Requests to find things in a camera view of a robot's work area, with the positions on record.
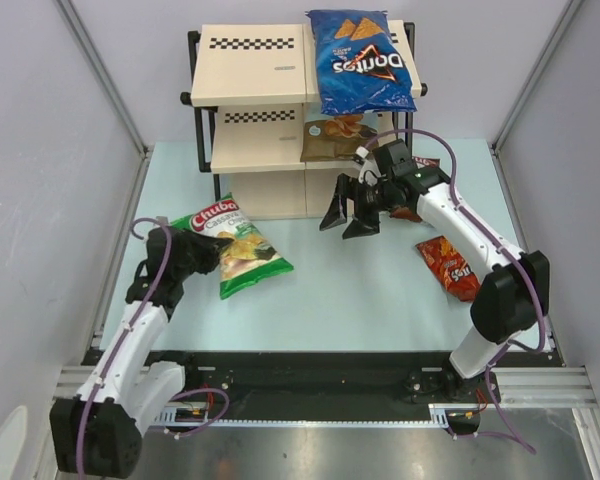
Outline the green Chuba cassava chips bag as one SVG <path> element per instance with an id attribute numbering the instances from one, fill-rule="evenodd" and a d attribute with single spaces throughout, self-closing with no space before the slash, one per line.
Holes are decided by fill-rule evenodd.
<path id="1" fill-rule="evenodd" d="M 232 193 L 194 214 L 174 220 L 171 225 L 230 240 L 219 255 L 222 300 L 262 280 L 294 270 L 247 217 Z"/>

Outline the brown Chuba chips bag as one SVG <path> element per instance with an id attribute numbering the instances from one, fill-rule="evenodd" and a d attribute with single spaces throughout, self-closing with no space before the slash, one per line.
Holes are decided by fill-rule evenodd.
<path id="1" fill-rule="evenodd" d="M 418 157 L 414 156 L 413 160 L 415 161 L 418 168 L 423 167 L 439 167 L 440 159 L 439 158 L 428 158 L 428 157 Z M 408 207 L 400 207 L 393 210 L 390 213 L 391 218 L 407 220 L 414 223 L 421 223 L 422 218 L 417 215 L 415 212 L 411 211 Z"/>

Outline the light blue brown chips bag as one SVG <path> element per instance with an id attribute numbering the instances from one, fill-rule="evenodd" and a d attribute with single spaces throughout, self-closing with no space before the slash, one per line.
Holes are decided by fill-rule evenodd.
<path id="1" fill-rule="evenodd" d="M 378 133 L 378 122 L 376 114 L 310 115 L 304 123 L 301 160 L 350 160 Z"/>

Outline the blue Doritos bag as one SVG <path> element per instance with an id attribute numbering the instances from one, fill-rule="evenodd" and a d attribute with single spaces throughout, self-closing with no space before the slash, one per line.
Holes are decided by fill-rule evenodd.
<path id="1" fill-rule="evenodd" d="M 306 16 L 324 115 L 417 110 L 413 78 L 392 42 L 385 11 L 314 9 Z"/>

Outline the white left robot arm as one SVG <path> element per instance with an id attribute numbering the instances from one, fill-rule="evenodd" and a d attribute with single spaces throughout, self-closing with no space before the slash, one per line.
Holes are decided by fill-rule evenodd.
<path id="1" fill-rule="evenodd" d="M 134 471 L 143 437 L 175 396 L 194 397 L 201 376 L 175 361 L 141 372 L 194 274 L 213 272 L 230 238 L 215 238 L 156 225 L 145 240 L 110 345 L 71 398 L 55 400 L 49 414 L 60 471 L 126 479 Z"/>

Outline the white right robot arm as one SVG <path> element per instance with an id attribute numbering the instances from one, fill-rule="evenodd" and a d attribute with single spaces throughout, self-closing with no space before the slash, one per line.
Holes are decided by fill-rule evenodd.
<path id="1" fill-rule="evenodd" d="M 353 160 L 360 172 L 338 176 L 322 230 L 344 225 L 345 239 L 375 235 L 381 213 L 406 207 L 450 242 L 479 282 L 472 326 L 444 363 L 437 392 L 466 400 L 531 327 L 538 329 L 538 345 L 545 345 L 550 264 L 542 252 L 527 253 L 502 237 L 461 198 L 455 173 L 417 166 L 402 140 L 360 146 Z"/>

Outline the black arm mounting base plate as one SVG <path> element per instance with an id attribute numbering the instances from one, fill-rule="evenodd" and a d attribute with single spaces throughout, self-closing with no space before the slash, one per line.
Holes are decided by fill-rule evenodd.
<path id="1" fill-rule="evenodd" d="M 463 380 L 446 351 L 390 353 L 152 351 L 143 361 L 184 365 L 186 387 L 227 391 L 229 421 L 389 423 L 428 418 L 435 404 L 469 407 L 499 395 L 509 374 L 552 369 L 543 355 L 509 353 L 491 378 Z"/>

